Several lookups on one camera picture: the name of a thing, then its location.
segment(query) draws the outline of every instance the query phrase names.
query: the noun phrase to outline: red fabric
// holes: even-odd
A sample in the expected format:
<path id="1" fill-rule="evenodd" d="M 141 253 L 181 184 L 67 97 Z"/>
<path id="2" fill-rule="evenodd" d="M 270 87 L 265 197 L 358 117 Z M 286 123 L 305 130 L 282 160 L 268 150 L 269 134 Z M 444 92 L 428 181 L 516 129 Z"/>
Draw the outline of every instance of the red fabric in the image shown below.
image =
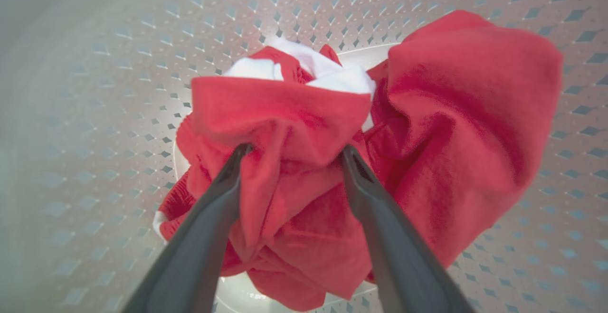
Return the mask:
<path id="1" fill-rule="evenodd" d="M 448 266 L 530 185 L 561 87 L 562 57 L 547 40 L 457 11 L 369 71 L 378 88 L 363 135 L 369 95 L 302 85 L 312 77 L 275 49 L 254 57 L 280 62 L 285 81 L 193 79 L 194 111 L 177 137 L 191 168 L 175 193 L 186 183 L 199 198 L 251 142 L 222 275 L 248 271 L 260 292 L 298 311 L 321 306 L 325 292 L 349 298 L 371 269 L 336 161 L 345 144 Z M 160 208 L 173 219 L 161 227 L 167 239 L 193 203 L 170 192 Z"/>

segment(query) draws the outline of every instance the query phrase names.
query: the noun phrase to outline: clothing pile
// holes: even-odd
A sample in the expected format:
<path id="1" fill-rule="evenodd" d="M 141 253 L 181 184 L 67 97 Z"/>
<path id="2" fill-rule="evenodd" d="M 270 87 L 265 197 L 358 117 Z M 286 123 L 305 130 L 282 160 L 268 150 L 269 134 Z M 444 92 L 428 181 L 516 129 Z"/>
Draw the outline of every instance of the clothing pile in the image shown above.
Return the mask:
<path id="1" fill-rule="evenodd" d="M 443 266 L 530 185 L 561 89 L 562 56 L 530 32 L 457 11 L 369 71 L 276 40 L 222 77 L 192 80 L 176 143 L 191 167 L 154 228 L 169 240 L 241 143 L 240 220 L 222 276 L 306 311 L 373 281 L 337 156 L 353 145 Z"/>

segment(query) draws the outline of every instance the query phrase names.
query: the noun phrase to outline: stainless steel surface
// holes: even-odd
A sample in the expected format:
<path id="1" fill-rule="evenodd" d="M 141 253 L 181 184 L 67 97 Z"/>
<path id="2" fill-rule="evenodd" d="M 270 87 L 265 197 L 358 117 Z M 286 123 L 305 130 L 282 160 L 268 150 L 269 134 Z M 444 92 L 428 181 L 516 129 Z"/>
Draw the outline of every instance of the stainless steel surface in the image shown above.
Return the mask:
<path id="1" fill-rule="evenodd" d="M 0 311 L 120 311 L 162 248 L 190 78 L 273 36 L 354 51 L 454 9 L 547 36 L 565 67 L 538 178 L 450 274 L 483 312 L 606 311 L 608 0 L 24 1 L 0 9 Z M 372 291 L 322 312 L 378 311 Z"/>

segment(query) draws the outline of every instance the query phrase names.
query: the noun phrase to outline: laundry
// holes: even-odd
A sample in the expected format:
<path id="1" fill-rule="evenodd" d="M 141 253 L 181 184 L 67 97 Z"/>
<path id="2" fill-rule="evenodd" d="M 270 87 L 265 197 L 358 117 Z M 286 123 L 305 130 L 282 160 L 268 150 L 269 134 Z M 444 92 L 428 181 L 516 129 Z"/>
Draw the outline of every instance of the laundry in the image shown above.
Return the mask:
<path id="1" fill-rule="evenodd" d="M 561 89 L 562 57 L 530 32 L 456 11 L 367 74 L 278 40 L 224 77 L 193 79 L 177 144 L 191 167 L 154 220 L 169 240 L 234 148 L 241 218 L 222 276 L 246 271 L 291 309 L 373 280 L 336 157 L 352 144 L 447 267 L 530 185 Z"/>

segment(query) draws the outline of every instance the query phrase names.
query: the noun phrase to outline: red towel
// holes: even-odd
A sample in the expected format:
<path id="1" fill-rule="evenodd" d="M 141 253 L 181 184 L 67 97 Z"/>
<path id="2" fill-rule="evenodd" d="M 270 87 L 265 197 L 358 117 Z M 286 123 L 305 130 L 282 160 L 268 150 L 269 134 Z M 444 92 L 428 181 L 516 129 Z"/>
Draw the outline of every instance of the red towel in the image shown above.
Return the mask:
<path id="1" fill-rule="evenodd" d="M 345 144 L 448 266 L 530 185 L 561 88 L 562 57 L 547 40 L 458 11 L 369 71 L 378 88 L 363 135 L 369 95 L 302 85 L 312 77 L 297 60 L 260 53 L 282 60 L 284 82 L 193 79 L 194 111 L 177 139 L 192 166 L 160 207 L 171 220 L 161 233 L 173 235 L 232 150 L 251 142 L 222 275 L 248 271 L 260 292 L 299 311 L 325 292 L 349 298 L 371 269 L 336 160 Z"/>

